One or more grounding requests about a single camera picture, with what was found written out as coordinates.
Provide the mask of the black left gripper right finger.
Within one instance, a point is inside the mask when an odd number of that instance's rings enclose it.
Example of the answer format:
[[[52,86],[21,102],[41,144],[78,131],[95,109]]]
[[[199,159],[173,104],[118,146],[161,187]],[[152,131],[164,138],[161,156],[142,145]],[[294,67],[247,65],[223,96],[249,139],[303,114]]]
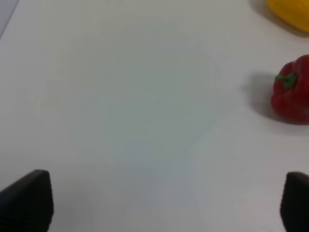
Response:
[[[309,232],[309,176],[289,172],[283,189],[280,215],[287,232]]]

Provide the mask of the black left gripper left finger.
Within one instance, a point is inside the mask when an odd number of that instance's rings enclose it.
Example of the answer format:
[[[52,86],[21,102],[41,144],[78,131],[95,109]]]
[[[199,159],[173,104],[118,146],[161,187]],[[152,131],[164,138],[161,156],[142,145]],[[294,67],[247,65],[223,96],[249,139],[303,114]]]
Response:
[[[46,232],[54,214],[50,174],[34,170],[0,192],[2,232]]]

